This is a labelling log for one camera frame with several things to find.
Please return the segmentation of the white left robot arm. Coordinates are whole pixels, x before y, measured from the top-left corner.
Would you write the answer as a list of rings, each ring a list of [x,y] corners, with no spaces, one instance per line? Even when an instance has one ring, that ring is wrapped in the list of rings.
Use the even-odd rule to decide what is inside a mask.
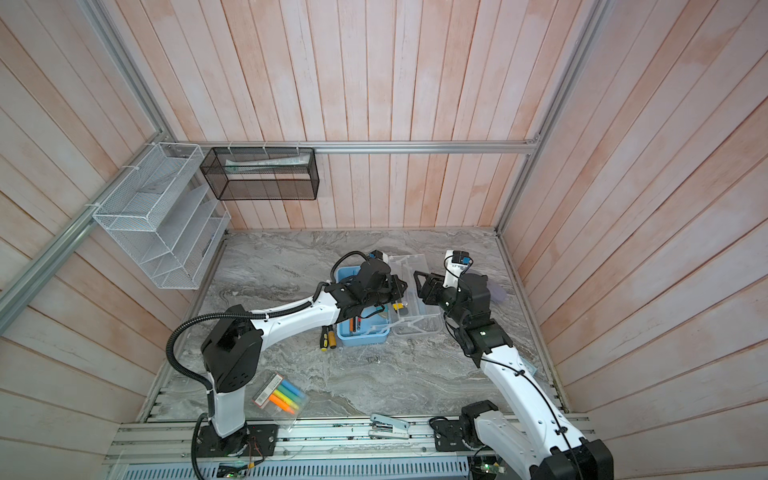
[[[351,320],[367,308],[394,304],[407,288],[386,261],[371,257],[356,274],[320,283],[305,300],[216,314],[217,323],[201,345],[209,422],[216,435],[224,439],[246,426],[245,386],[255,376],[264,350],[305,331]]]

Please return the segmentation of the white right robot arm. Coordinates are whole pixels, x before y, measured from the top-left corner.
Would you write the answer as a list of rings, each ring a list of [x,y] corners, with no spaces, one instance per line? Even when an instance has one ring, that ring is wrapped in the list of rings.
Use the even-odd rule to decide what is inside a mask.
[[[529,375],[518,350],[492,318],[485,275],[417,271],[418,297],[443,311],[464,355],[500,390],[519,426],[490,401],[462,409],[467,441],[494,451],[522,479],[612,479],[614,458],[601,440],[588,440]]]

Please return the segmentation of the light blue tool box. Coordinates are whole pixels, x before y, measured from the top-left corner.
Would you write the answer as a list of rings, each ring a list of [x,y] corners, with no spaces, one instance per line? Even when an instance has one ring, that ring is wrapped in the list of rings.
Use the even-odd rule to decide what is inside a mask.
[[[330,288],[340,309],[336,336],[343,346],[383,343],[389,334],[391,269],[379,260],[333,270]]]

